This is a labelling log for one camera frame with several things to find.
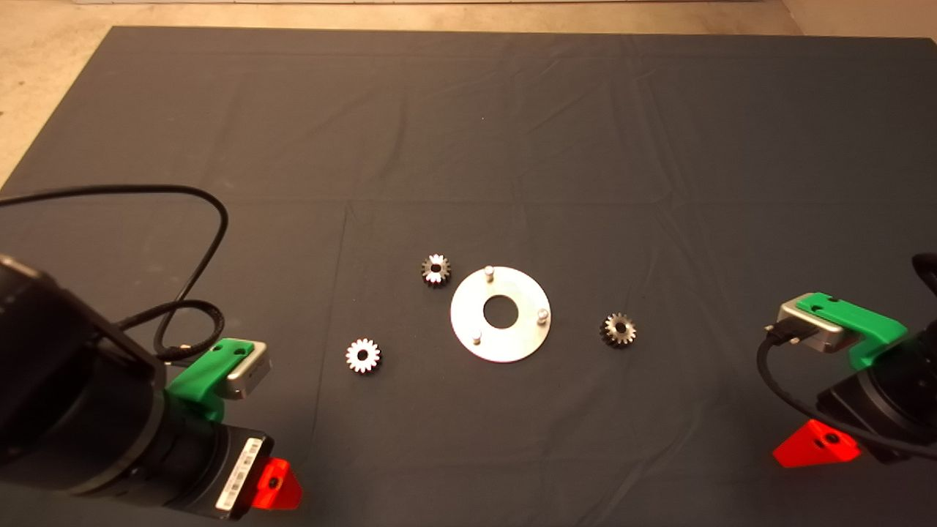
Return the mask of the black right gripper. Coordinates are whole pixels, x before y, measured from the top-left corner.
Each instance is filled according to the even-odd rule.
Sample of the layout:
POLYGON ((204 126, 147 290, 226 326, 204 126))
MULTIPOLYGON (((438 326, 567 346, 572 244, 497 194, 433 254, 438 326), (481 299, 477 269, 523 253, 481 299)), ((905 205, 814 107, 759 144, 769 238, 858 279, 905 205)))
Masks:
MULTIPOLYGON (((901 341, 869 367, 817 396, 824 416, 890 439, 936 439, 936 324, 901 341)), ((810 418, 772 451, 784 468, 850 463, 861 455, 849 434, 810 418)))

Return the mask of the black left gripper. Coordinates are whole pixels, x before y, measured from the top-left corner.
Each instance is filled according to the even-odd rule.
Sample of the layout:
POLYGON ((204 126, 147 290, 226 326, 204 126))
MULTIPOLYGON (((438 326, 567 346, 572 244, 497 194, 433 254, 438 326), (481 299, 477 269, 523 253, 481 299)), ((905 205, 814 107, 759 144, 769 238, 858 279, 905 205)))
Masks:
POLYGON ((294 467, 270 457, 267 433, 170 409, 161 413, 157 445, 159 507, 227 521, 241 520, 252 500, 262 510, 300 507, 294 467))

